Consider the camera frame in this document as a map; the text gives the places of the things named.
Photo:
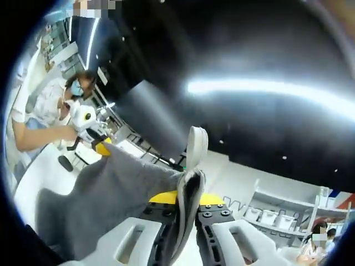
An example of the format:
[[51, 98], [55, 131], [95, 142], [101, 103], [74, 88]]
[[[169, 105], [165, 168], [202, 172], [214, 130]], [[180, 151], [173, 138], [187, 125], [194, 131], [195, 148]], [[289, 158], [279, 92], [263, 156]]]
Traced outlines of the person's left hand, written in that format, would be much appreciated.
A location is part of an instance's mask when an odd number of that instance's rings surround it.
[[78, 132], [71, 125], [58, 127], [57, 133], [57, 141], [74, 142], [78, 137]]

